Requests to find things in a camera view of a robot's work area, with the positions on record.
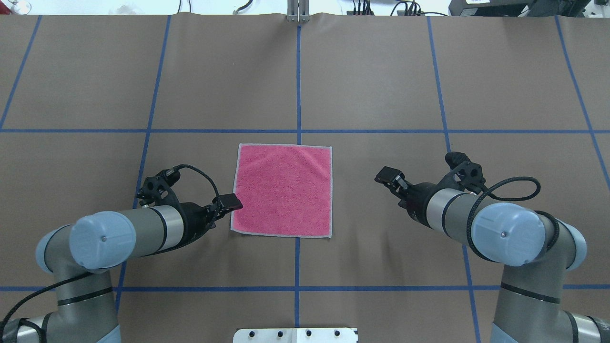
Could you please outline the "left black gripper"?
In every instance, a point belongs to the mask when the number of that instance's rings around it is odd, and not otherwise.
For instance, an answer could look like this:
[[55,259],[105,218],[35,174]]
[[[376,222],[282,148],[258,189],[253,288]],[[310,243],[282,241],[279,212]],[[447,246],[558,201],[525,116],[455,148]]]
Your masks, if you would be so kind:
[[222,219],[222,212],[233,212],[243,208],[235,193],[218,195],[215,203],[199,206],[194,202],[181,203],[184,232],[182,241],[191,241],[216,228],[216,220]]

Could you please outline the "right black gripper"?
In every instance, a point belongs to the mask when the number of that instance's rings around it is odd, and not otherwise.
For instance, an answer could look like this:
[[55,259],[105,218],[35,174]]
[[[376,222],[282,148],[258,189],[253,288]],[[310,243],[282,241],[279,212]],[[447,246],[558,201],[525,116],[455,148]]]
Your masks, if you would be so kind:
[[412,220],[418,223],[428,223],[427,206],[435,194],[435,184],[409,186],[402,171],[388,166],[384,166],[377,173],[375,182],[394,187],[400,199],[399,207],[405,209]]

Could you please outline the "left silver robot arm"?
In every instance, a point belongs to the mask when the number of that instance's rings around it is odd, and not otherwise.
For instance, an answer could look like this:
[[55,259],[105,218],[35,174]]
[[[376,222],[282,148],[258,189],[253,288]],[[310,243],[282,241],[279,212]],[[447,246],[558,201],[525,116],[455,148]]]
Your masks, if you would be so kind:
[[87,215],[39,241],[36,261],[55,283],[9,310],[1,322],[3,343],[119,343],[111,269],[185,247],[243,207],[233,193],[206,206],[174,195],[141,202],[138,209]]

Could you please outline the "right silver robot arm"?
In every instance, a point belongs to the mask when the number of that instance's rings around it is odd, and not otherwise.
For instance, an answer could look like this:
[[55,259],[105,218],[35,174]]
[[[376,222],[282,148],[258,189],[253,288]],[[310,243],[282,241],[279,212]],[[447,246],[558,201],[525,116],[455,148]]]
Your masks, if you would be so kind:
[[561,307],[566,273],[579,267],[588,252],[577,228],[550,213],[501,198],[494,191],[515,177],[485,185],[481,166],[453,164],[433,184],[408,182],[402,171],[383,167],[375,182],[399,199],[416,222],[469,247],[488,262],[504,266],[491,326],[492,343],[607,343],[609,322],[573,314]]

